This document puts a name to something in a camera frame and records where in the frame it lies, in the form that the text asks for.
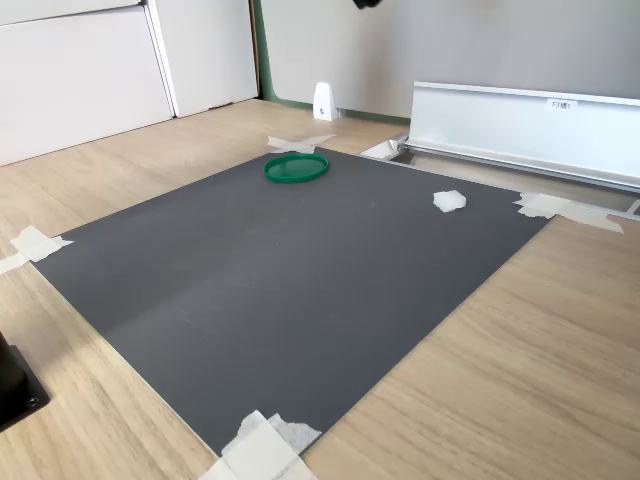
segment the sticker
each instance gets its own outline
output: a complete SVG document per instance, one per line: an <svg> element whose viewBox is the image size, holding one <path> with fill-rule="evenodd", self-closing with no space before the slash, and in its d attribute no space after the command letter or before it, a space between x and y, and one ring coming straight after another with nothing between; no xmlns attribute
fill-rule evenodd
<svg viewBox="0 0 640 480"><path fill-rule="evenodd" d="M570 112L578 108L578 102L575 100L556 100L550 98L547 100L547 110L553 110L555 112Z"/></svg>

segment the light wood floor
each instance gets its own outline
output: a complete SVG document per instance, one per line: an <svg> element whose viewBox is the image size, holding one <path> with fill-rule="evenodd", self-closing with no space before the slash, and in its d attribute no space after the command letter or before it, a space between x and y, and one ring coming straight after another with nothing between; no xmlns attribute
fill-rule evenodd
<svg viewBox="0 0 640 480"><path fill-rule="evenodd" d="M0 168L0 257L270 150L406 127L257 100ZM555 218L306 455L320 480L640 478L640 224ZM52 403L0 434L0 478L197 479L214 455L31 265L0 276L0 330Z"/></svg>

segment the cabinet door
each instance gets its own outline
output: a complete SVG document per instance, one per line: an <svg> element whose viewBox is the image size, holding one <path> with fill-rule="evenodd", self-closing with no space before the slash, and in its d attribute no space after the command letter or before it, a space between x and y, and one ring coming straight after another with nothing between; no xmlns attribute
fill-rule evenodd
<svg viewBox="0 0 640 480"><path fill-rule="evenodd" d="M142 7L0 27L0 165L171 118Z"/></svg>
<svg viewBox="0 0 640 480"><path fill-rule="evenodd" d="M258 95L248 0L149 0L176 115Z"/></svg>
<svg viewBox="0 0 640 480"><path fill-rule="evenodd" d="M140 0L2 0L0 25L136 5Z"/></svg>

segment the dark gray board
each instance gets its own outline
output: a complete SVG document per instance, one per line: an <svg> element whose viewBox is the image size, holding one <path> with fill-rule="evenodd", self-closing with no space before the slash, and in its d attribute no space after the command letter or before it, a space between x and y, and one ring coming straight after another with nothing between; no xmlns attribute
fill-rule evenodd
<svg viewBox="0 0 640 480"><path fill-rule="evenodd" d="M316 151L317 180L271 183L266 155L34 264L218 453L255 409L329 430L547 223L514 192Z"/></svg>

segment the masking tape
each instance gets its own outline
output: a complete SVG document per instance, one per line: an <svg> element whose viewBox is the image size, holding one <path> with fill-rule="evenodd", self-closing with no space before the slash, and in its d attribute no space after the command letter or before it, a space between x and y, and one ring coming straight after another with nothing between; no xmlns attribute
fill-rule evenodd
<svg viewBox="0 0 640 480"><path fill-rule="evenodd" d="M18 250L18 253L0 260L0 274L21 267L28 261L39 262L62 247L73 243L63 240L60 236L49 238L33 225L29 225L16 238L9 241Z"/></svg>
<svg viewBox="0 0 640 480"><path fill-rule="evenodd" d="M268 137L269 141L267 142L267 145L276 147L276 150L271 153L313 153L316 149L316 145L333 137L335 137L335 135L323 135L320 137L310 137L299 142L290 142L289 140L283 140L282 138Z"/></svg>
<svg viewBox="0 0 640 480"><path fill-rule="evenodd" d="M377 160L384 160L391 156L397 155L398 142L396 140L387 140L385 142L374 145L373 147L360 153L363 157L375 158Z"/></svg>
<svg viewBox="0 0 640 480"><path fill-rule="evenodd" d="M574 222L624 233L619 224L607 218L606 212L591 210L566 198L543 193L521 193L520 197L520 200L513 203L521 205L522 208L518 210L518 213L527 217L551 218L554 215L560 215Z"/></svg>
<svg viewBox="0 0 640 480"><path fill-rule="evenodd" d="M247 416L222 457L200 480L317 480L298 456L320 432L305 424Z"/></svg>

